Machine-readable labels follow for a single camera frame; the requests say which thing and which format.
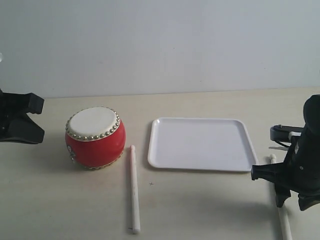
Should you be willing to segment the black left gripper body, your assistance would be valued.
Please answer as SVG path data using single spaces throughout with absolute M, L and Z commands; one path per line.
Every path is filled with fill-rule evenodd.
M 0 90 L 0 139 L 24 140 L 16 129 L 9 130 L 12 121 L 21 115 L 25 94 L 9 93 Z

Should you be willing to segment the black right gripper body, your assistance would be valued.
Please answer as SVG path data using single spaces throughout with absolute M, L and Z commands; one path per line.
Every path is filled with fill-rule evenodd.
M 320 192 L 320 96 L 303 106 L 302 132 L 290 132 L 290 147 L 283 162 L 253 165 L 251 179 L 264 179 L 297 193 Z

